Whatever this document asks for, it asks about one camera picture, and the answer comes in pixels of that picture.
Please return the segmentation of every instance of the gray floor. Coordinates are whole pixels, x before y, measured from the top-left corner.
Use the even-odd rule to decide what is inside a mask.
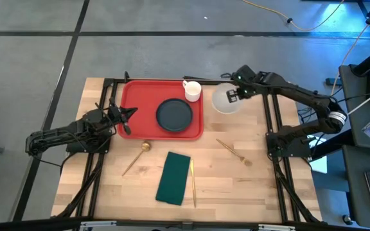
[[[0,0],[0,30],[73,31],[83,0]],[[325,2],[261,2],[309,28],[337,6]],[[292,31],[283,19],[238,0],[91,1],[83,31]],[[340,7],[318,32],[357,32],[364,16],[356,3]],[[24,141],[39,130],[64,63],[71,37],[0,37],[0,222],[7,221],[28,163]],[[299,37],[80,37],[52,127],[75,119],[86,77],[218,78],[243,64],[274,71],[302,87],[329,94],[333,78],[354,39]],[[361,39],[347,60],[370,55]],[[60,163],[64,147],[44,159]],[[59,179],[58,168],[41,164],[25,219],[48,218]],[[325,221],[343,225],[344,193],[318,189]],[[149,228],[126,228],[149,230]]]

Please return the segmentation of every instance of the white wire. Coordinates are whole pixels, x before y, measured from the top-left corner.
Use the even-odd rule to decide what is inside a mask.
[[[369,97],[367,100],[365,100],[363,103],[359,104],[359,105],[358,105],[356,108],[354,108],[352,111],[350,111],[350,112],[348,113],[348,115],[352,114],[354,111],[356,111],[356,110],[358,110],[360,107],[364,106],[364,104],[366,104],[367,102],[369,102],[369,100],[370,100],[370,97]]]

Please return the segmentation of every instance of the green cloth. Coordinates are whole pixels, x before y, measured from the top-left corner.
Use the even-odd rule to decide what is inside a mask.
[[[182,205],[191,157],[168,152],[156,200]]]

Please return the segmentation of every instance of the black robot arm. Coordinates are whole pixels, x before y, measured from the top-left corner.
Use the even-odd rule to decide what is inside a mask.
[[[275,73],[259,72],[256,74],[247,65],[239,68],[230,76],[238,87],[227,92],[230,103],[240,99],[249,99],[257,94],[279,94],[313,108],[317,120],[298,126],[282,126],[276,133],[269,134],[271,153],[283,150],[299,137],[306,137],[317,132],[339,133],[347,119],[336,99],[306,90],[285,81]]]
[[[127,122],[137,108],[118,108],[112,99],[110,101],[109,108],[91,110],[68,126],[33,132],[26,139],[25,152],[35,156],[50,147],[68,144],[69,152],[94,153],[113,135],[111,128],[116,124],[122,123],[124,130],[130,134]]]

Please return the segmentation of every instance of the white cup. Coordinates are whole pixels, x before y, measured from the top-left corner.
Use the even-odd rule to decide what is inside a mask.
[[[199,99],[202,87],[198,82],[184,80],[182,86],[185,89],[185,98],[189,102],[195,102]]]

